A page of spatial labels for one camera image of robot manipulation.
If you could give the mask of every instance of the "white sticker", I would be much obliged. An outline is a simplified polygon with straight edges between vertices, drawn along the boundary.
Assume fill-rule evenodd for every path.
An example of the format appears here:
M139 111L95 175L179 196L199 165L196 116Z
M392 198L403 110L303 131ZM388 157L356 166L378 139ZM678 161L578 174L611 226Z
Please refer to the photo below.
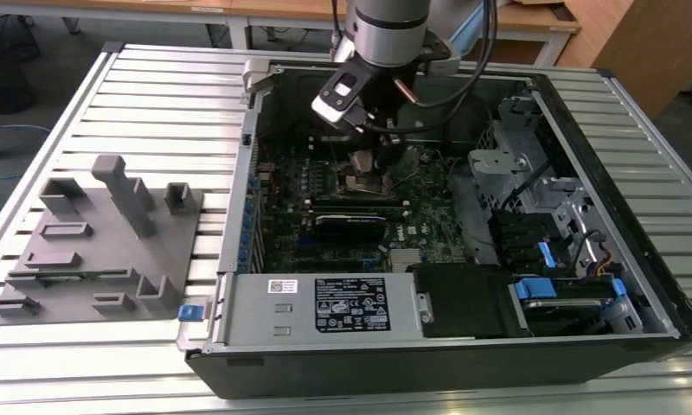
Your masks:
M219 7L192 7L192 11L204 11L205 13L223 13Z
M566 28L564 26L551 26L550 27L551 32L576 32L576 28Z
M271 279L270 280L270 294L296 294L298 280L296 279Z

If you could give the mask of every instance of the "blue latch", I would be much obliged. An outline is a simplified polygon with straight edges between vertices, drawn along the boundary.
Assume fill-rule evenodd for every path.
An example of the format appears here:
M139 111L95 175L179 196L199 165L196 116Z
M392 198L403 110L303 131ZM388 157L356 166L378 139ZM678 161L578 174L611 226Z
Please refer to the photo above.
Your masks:
M626 285L623 284L623 280L620 278L615 278L612 280L612 289L615 290L615 295L619 297L628 294L628 290L626 289Z
M523 278L515 283L518 298L522 300L532 298L556 298L556 290L551 278Z
M550 244L547 244L546 242L539 242L539 248L542 249L546 266L548 266L550 268L556 268L556 261L554 260L554 255L551 255Z
M205 319L205 306L191 304L180 306L176 318L180 322L201 322Z

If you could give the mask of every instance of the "aluminum table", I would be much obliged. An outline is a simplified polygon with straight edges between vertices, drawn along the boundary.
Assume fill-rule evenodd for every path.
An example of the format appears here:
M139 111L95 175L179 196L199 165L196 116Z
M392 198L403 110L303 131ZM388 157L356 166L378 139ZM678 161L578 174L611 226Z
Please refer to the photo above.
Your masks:
M215 290L217 253L244 116L241 73L272 54L125 45L104 52L0 213L0 292L41 215L48 177L99 185L99 153L123 154L129 176L153 188L204 189L185 290ZM494 65L494 71L527 67ZM615 79L544 68L620 191L692 301L692 173ZM0 327L0 414L247 413L691 413L692 353L638 364L574 386L326 399L219 399L184 363L176 320ZM191 329L188 336L205 336Z

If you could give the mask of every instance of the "warning label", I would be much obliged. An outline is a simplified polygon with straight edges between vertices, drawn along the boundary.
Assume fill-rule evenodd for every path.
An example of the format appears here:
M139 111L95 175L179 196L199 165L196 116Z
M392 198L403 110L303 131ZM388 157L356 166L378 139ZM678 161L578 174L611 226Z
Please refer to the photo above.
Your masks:
M322 333L390 330L384 278L316 279L315 328Z

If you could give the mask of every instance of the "metal bracket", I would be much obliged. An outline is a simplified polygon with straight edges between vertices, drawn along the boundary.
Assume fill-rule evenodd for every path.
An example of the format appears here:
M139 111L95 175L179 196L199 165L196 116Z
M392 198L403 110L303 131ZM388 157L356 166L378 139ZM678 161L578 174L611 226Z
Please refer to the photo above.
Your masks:
M270 59L249 59L244 63L244 90L255 93L264 88L262 82L270 77Z

